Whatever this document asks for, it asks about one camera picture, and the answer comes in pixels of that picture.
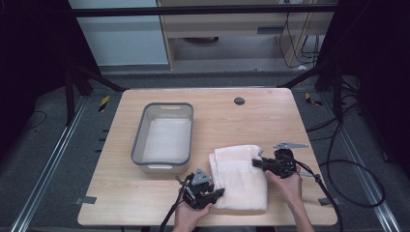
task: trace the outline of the white cabinet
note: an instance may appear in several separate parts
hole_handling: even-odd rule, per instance
[[[69,0],[73,9],[156,7],[155,0]],[[99,67],[168,65],[160,18],[79,17]]]

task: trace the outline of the gray floor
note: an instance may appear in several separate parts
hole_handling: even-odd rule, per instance
[[[230,86],[276,86],[282,84],[302,71],[288,68],[280,58],[278,45],[267,38],[220,38],[217,43],[191,43],[181,40],[176,54],[176,67],[172,71],[141,72],[143,74],[116,75],[106,77],[130,88],[169,88],[169,87],[230,87]],[[317,94],[311,84],[314,78],[295,87],[293,94],[306,128],[332,118],[332,111],[326,106],[331,93]],[[118,227],[83,227],[76,221],[80,206],[74,204],[77,197],[85,195],[88,184],[97,164],[106,130],[109,130],[121,93],[115,93],[97,82],[91,97],[77,96],[76,102],[85,102],[84,110],[78,121],[70,142],[65,148],[57,169],[52,173],[36,212],[31,218],[29,228],[36,231],[84,231],[113,230]],[[306,102],[306,92],[311,93],[314,101],[322,101],[323,106]],[[27,124],[18,141],[11,149],[14,159],[2,167],[0,176],[0,231],[9,231],[21,212],[33,187],[42,175],[54,146],[63,133],[66,122],[64,89],[60,88],[41,96],[37,101],[36,112]],[[99,112],[101,100],[110,96],[104,112]],[[348,98],[346,107],[356,100]],[[385,205],[392,212],[400,227],[383,227],[378,212],[380,207],[366,209],[358,207],[341,198],[331,187],[326,168],[322,168],[323,179],[333,197],[342,201],[340,210],[345,231],[410,231],[410,182],[395,163],[382,159],[378,146],[360,108],[344,117],[343,129],[347,140],[354,144],[355,152],[360,155],[367,168],[375,173],[386,191]],[[319,163],[326,160],[330,139],[335,125],[310,132],[311,145]],[[351,149],[346,146],[346,135],[341,131],[331,152],[332,159],[351,160]],[[348,197],[367,203],[366,185],[359,178],[360,171],[352,165],[332,164],[331,175],[337,187]],[[339,225],[318,226],[317,231],[338,231]],[[139,228],[126,227],[126,231]],[[238,228],[219,228],[220,231],[238,231]],[[278,231],[295,231],[293,226],[281,227]]]

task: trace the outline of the drawer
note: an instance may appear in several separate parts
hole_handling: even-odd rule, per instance
[[[161,0],[160,6],[272,5],[278,0]],[[286,14],[198,14],[165,15],[162,26],[168,38],[252,36],[258,28],[280,31]]]

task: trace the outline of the metal rail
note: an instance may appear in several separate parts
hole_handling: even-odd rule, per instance
[[[78,124],[78,121],[81,118],[87,100],[87,97],[81,97],[72,123],[65,127],[60,139],[58,140],[50,156],[50,159],[45,165],[42,175],[40,176],[38,182],[33,188],[29,198],[24,204],[24,207],[21,209],[20,213],[15,219],[15,222],[13,223],[11,229],[12,232],[24,232],[28,228],[28,225],[31,219],[33,218],[33,215],[36,213],[36,210],[40,202],[42,201],[48,184],[51,181],[55,170],[57,169],[58,163],[60,162],[60,159],[63,157],[63,154],[73,135],[73,132]]]

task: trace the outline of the round hole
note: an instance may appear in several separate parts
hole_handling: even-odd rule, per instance
[[[234,102],[238,105],[243,105],[245,103],[245,100],[243,98],[236,98]]]

